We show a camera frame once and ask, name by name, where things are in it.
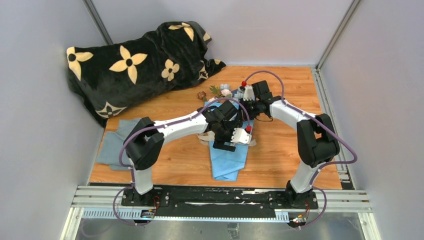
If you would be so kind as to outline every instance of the pink flower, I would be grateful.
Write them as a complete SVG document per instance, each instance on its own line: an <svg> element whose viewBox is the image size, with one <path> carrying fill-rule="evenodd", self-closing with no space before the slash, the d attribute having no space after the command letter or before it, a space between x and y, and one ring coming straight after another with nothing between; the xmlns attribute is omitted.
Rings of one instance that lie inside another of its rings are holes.
<svg viewBox="0 0 424 240"><path fill-rule="evenodd" d="M230 90L228 90L228 89L223 89L222 91L221 91L221 94L224 96L224 97L226 97L227 95L233 95L232 93L231 93L231 91Z"/></svg>

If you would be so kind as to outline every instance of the wooden table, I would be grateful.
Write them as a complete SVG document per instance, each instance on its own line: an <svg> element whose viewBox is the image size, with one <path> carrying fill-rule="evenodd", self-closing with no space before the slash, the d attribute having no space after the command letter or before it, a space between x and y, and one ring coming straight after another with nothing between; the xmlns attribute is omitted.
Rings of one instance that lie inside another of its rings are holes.
<svg viewBox="0 0 424 240"><path fill-rule="evenodd" d="M231 89L236 89L249 74L258 70L269 70L281 77L285 85L285 98L290 103L311 113L321 113L309 67L227 66L197 87L168 92L112 117L107 122L106 131L116 131L121 119L150 117L153 121L168 120L192 113L204 105L197 99L198 92L205 91L209 99L213 97L210 85L230 84ZM249 83L261 80L267 80L274 96L281 95L280 82L270 74L256 74ZM268 117L261 115L258 119L268 120ZM256 139L257 145L249 147L245 168L240 170L237 181L214 180L209 147L200 144L195 135L190 135L163 146L153 166L153 182L165 185L285 188L300 162L295 130L279 120L255 120L253 139ZM90 177L90 182L128 183L130 180L129 171L113 171L108 165L99 163L94 164ZM323 169L315 185L325 189L341 189L336 167L331 165Z"/></svg>

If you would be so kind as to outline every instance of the brown flower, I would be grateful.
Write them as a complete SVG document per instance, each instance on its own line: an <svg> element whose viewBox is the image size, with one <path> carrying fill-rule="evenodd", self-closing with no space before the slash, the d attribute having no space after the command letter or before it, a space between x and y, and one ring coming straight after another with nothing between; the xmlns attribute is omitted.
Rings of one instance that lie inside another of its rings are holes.
<svg viewBox="0 0 424 240"><path fill-rule="evenodd" d="M204 98L206 98L206 92L200 91L197 93L197 99L203 100Z"/></svg>

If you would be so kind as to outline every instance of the gray floor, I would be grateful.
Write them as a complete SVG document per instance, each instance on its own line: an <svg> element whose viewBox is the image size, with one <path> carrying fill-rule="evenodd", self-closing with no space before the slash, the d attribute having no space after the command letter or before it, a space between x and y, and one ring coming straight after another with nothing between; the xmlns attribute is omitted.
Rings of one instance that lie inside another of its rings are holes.
<svg viewBox="0 0 424 240"><path fill-rule="evenodd" d="M317 214L311 213L312 220ZM326 213L314 225L301 231L289 230L286 223L152 221L146 226L127 226L117 220L93 219L84 221L86 237L78 232L76 239L146 239L146 240L363 240L360 221L355 213Z"/></svg>

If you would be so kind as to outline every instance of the blue cloth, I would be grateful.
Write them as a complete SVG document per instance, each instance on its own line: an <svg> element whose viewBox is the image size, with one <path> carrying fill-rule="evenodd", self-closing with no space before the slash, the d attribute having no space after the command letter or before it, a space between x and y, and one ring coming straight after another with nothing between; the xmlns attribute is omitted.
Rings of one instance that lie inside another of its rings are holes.
<svg viewBox="0 0 424 240"><path fill-rule="evenodd" d="M119 163L119 153L124 140L128 137L133 128L140 121L140 118L132 120L120 120L118 129L116 131L108 131L103 139L103 145L100 152L97 155L96 162L99 164L107 164L112 170L115 171L129 171L127 167L123 167ZM122 162L124 164L130 164L130 160L127 157L125 151L122 155Z"/></svg>
<svg viewBox="0 0 424 240"><path fill-rule="evenodd" d="M221 103L214 103L212 106L219 107ZM248 122L243 122L243 128L246 128ZM212 166L213 179L218 181L236 181L239 175L239 170L245 167L246 158L248 156L248 145L236 144L235 151L225 151L215 149L214 142L209 141L210 162Z"/></svg>

